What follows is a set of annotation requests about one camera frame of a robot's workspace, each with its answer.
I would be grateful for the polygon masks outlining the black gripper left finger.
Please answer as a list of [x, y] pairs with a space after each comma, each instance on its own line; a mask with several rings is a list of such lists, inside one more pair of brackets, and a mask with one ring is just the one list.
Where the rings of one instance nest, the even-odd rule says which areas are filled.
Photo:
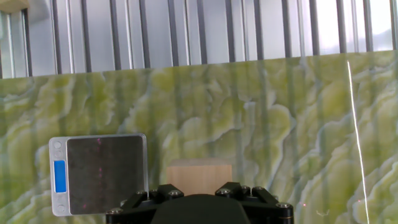
[[158, 208], [165, 202], [184, 196], [172, 184], [160, 185], [156, 189], [138, 191], [124, 201], [120, 207], [106, 212], [107, 224], [146, 224], [150, 223]]

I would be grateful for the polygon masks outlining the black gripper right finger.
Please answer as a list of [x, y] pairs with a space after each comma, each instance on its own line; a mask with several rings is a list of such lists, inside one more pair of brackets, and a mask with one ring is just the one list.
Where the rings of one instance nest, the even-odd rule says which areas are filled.
[[237, 202], [243, 209], [239, 215], [255, 224], [294, 224], [294, 207], [280, 202], [264, 187], [250, 188], [239, 182], [227, 182], [215, 191], [215, 196]]

